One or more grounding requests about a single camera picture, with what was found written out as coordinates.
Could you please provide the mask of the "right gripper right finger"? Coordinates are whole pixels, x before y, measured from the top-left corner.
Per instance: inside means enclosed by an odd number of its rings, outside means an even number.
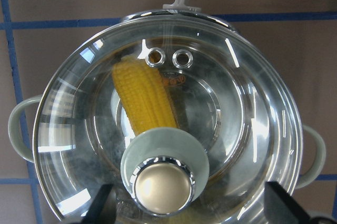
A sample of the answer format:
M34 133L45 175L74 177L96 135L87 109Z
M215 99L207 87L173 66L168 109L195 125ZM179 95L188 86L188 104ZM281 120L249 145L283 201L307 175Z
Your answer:
M264 216L268 223L336 223L323 214L310 215L276 181L264 184Z

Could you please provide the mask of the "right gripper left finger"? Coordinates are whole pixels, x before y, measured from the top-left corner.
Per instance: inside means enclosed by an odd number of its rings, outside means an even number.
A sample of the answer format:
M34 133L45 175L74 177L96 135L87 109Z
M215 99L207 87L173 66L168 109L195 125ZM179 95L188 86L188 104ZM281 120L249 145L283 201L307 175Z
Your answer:
M104 184L80 223L114 223L113 184Z

